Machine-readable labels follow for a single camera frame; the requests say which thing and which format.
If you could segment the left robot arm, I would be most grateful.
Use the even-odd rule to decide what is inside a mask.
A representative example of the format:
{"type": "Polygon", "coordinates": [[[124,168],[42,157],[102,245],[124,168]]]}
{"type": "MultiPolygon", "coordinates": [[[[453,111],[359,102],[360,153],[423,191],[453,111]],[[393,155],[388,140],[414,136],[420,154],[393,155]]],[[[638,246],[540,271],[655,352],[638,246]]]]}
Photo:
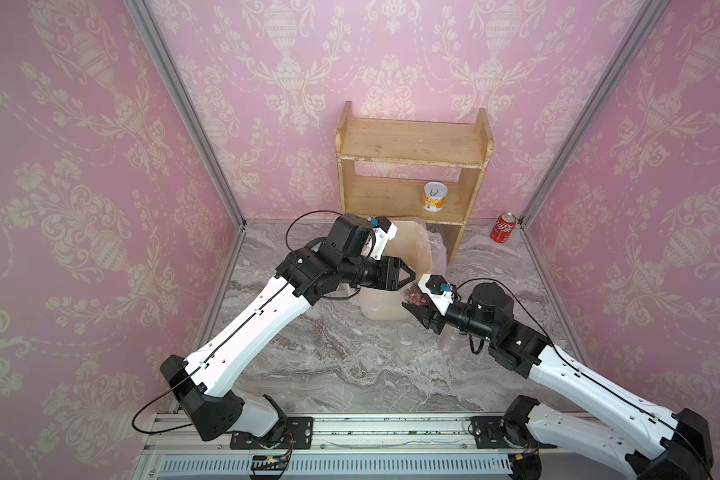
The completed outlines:
{"type": "Polygon", "coordinates": [[[160,372],[199,437],[246,433],[275,445],[287,416],[269,396],[233,390],[247,365],[289,323],[342,285],[398,291],[416,278],[384,250],[398,233],[386,217],[341,214],[324,237],[291,248],[258,296],[218,335],[186,357],[171,355],[160,372]]]}

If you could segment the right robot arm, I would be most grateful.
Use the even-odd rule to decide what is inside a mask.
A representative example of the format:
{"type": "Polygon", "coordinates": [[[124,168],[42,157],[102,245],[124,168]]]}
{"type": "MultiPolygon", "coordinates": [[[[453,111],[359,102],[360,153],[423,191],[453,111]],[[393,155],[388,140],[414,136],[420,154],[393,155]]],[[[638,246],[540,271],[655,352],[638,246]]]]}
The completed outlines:
{"type": "Polygon", "coordinates": [[[540,328],[514,316],[518,299],[497,281],[475,286],[461,300],[439,275],[421,278],[425,300],[404,308],[436,334],[450,325],[466,334],[474,353],[557,392],[594,416],[593,421],[518,396],[502,419],[507,440],[519,448],[561,447],[607,466],[627,479],[709,479],[714,455],[707,420],[675,412],[634,394],[565,353],[540,328]]]}

